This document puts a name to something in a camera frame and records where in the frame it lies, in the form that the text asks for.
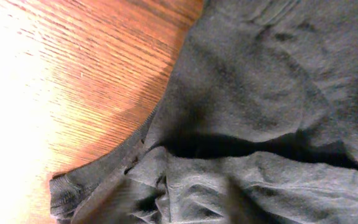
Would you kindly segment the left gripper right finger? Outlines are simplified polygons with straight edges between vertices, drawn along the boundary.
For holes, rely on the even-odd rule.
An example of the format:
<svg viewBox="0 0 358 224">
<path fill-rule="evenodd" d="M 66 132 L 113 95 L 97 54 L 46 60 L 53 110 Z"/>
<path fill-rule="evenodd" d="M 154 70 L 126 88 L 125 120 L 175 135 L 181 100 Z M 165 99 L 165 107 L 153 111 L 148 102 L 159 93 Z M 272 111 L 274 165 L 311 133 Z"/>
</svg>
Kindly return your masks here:
<svg viewBox="0 0 358 224">
<path fill-rule="evenodd" d="M 233 177 L 226 177 L 224 208 L 231 224 L 278 224 L 275 217 L 253 201 Z"/>
</svg>

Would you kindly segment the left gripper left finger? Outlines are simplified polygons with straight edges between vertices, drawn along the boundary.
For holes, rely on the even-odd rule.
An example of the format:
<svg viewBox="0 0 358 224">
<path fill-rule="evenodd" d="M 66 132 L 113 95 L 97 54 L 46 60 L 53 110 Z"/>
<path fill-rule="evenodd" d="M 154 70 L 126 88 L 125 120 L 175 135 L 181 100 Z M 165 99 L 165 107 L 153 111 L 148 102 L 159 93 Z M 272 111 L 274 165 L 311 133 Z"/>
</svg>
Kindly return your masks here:
<svg viewBox="0 0 358 224">
<path fill-rule="evenodd" d="M 131 214 L 139 200 L 137 184 L 128 178 L 98 198 L 89 199 L 74 215 L 72 224 L 133 224 Z"/>
</svg>

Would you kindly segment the dark green t-shirt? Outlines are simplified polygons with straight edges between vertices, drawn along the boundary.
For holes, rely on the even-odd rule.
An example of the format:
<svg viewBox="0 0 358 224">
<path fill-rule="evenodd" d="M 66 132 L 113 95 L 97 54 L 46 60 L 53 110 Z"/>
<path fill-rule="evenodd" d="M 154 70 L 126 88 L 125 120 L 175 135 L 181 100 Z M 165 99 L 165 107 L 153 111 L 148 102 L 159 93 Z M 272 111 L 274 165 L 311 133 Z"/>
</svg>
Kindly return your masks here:
<svg viewBox="0 0 358 224">
<path fill-rule="evenodd" d="M 155 109 L 50 181 L 51 216 L 125 177 L 136 223 L 229 223 L 226 177 L 278 223 L 358 223 L 358 0 L 205 1 Z"/>
</svg>

